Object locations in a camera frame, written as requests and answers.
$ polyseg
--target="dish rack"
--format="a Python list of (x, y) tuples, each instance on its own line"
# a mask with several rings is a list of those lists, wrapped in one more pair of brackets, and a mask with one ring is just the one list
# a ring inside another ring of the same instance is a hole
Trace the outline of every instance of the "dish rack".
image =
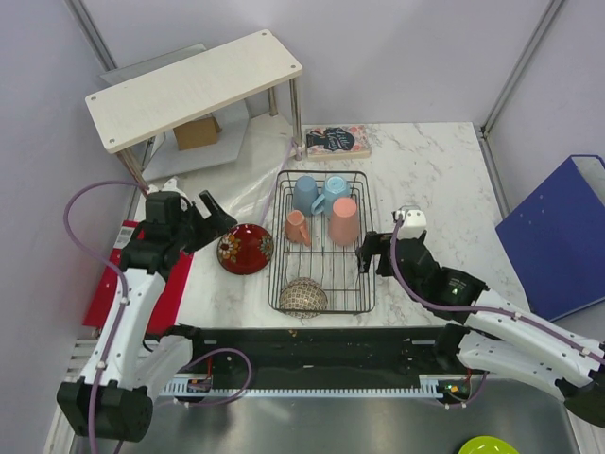
[[(315, 179), (321, 192), (327, 178), (339, 175), (352, 188), (351, 197), (357, 203), (361, 231), (355, 244), (337, 246), (328, 236), (328, 218), (322, 214), (307, 217), (311, 247), (293, 243), (285, 237), (287, 214), (292, 211), (294, 185), (303, 175)], [(367, 232), (373, 231), (372, 203), (368, 178), (358, 171), (299, 171), (284, 170), (277, 176), (273, 201), (272, 234), (275, 252), (269, 271), (269, 305), (280, 312), (292, 310), (280, 308), (280, 294), (285, 286), (298, 277), (310, 277), (318, 282), (328, 297), (325, 310), (309, 310), (319, 314), (360, 314), (370, 312), (376, 305), (376, 272), (371, 264), (370, 272), (359, 273), (355, 250), (361, 246)]]

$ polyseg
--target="pink cup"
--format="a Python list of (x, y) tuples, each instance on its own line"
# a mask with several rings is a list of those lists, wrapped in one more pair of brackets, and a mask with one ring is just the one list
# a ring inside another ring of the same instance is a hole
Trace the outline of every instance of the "pink cup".
[(328, 225), (328, 235), (338, 246), (350, 246), (359, 237), (359, 216), (357, 204), (350, 197), (342, 197), (334, 202), (332, 217)]
[(294, 243), (304, 243), (311, 247), (311, 237), (302, 211), (291, 211), (285, 217), (285, 235)]

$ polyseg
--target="blue binder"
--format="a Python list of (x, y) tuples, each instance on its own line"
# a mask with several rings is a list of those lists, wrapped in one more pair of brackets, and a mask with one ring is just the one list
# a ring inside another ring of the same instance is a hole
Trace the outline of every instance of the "blue binder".
[(496, 227), (531, 309), (554, 321), (605, 301), (605, 206), (567, 158)]

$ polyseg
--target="red decorative plate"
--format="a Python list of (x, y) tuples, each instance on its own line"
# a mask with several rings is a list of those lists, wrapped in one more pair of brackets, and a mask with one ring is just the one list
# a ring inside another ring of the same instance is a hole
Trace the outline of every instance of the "red decorative plate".
[(253, 274), (273, 255), (273, 238), (260, 225), (238, 224), (216, 246), (218, 263), (233, 274)]

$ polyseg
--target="marble countertop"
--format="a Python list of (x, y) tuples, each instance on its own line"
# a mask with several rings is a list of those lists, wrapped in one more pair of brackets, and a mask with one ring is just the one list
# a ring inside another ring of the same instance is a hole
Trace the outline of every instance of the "marble countertop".
[[(367, 125), (369, 159), (296, 162), (286, 168), (360, 170), (368, 176), (374, 229), (393, 229), (391, 211), (419, 205), (427, 217), (426, 245), (443, 266), (485, 281), (520, 307), (525, 293), (498, 240), (501, 220), (471, 123)], [(234, 163), (181, 175), (190, 198), (208, 189), (239, 222), (258, 223), (288, 147), (291, 128), (281, 116), (254, 118)], [(135, 218), (142, 218), (139, 203)], [(265, 226), (270, 226), (269, 211)], [(414, 326), (444, 324), (413, 303), (392, 278), (376, 277), (376, 306), (360, 315), (299, 320), (268, 304), (269, 267), (249, 276), (223, 270), (211, 245), (194, 257), (177, 323), (197, 327)]]

